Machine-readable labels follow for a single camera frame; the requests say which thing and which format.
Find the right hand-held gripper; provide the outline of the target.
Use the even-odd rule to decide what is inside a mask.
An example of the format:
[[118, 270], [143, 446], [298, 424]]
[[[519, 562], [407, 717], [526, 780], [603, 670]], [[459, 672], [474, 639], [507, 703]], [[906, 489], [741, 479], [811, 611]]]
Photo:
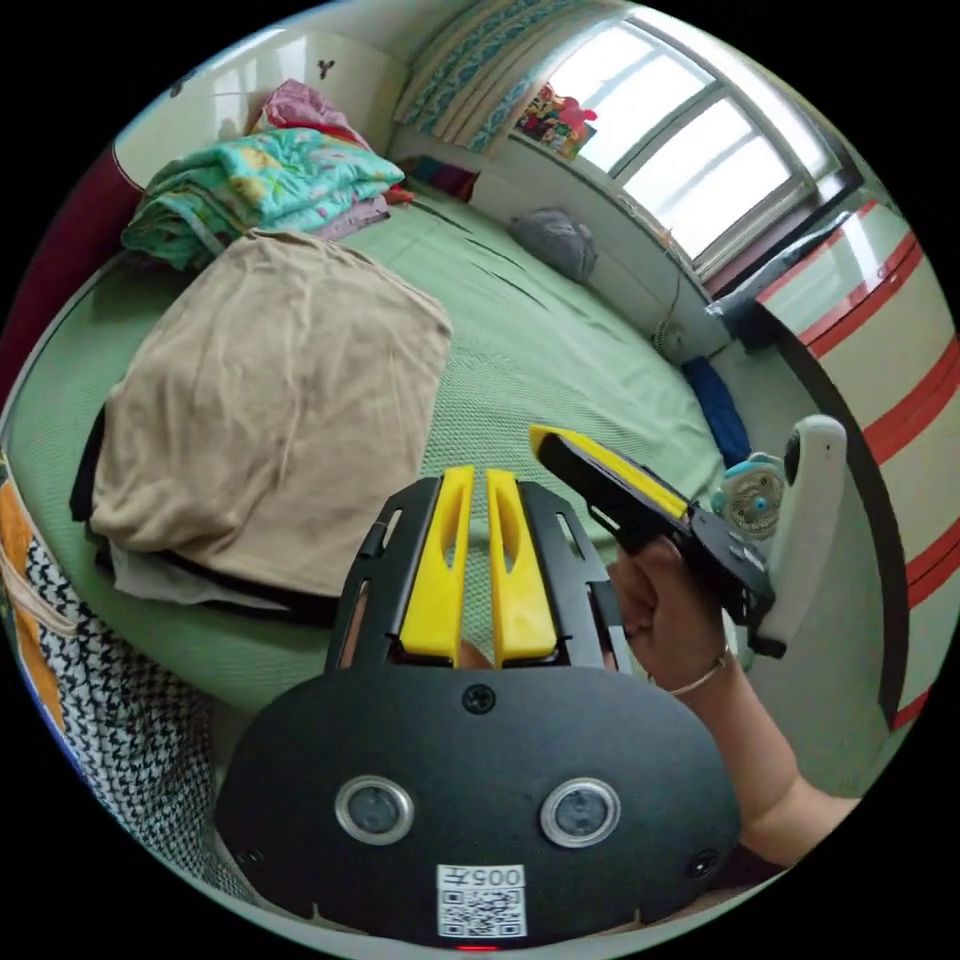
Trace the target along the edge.
[[775, 592], [766, 561], [727, 521], [582, 433], [533, 424], [528, 436], [535, 459], [583, 499], [622, 550], [635, 555], [659, 538], [671, 541], [732, 622], [759, 636]]

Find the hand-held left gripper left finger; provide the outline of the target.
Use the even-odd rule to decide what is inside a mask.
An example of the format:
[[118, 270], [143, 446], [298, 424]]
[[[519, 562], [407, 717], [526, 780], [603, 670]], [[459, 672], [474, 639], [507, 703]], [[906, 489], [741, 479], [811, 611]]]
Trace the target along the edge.
[[399, 642], [406, 655], [460, 664], [464, 584], [475, 471], [446, 470], [420, 548]]

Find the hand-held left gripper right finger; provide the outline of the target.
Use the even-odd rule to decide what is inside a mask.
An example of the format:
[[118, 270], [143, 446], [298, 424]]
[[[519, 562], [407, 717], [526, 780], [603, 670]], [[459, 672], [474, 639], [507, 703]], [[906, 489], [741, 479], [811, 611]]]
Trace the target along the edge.
[[514, 475], [486, 471], [495, 665], [551, 657], [557, 645], [531, 527]]

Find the person's right hand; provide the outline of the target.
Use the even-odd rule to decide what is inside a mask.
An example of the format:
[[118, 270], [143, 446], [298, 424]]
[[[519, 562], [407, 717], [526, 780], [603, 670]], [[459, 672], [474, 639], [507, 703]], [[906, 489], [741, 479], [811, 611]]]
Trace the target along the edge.
[[635, 555], [620, 549], [608, 574], [628, 646], [651, 682], [682, 697], [723, 669], [730, 653], [720, 606], [671, 542]]

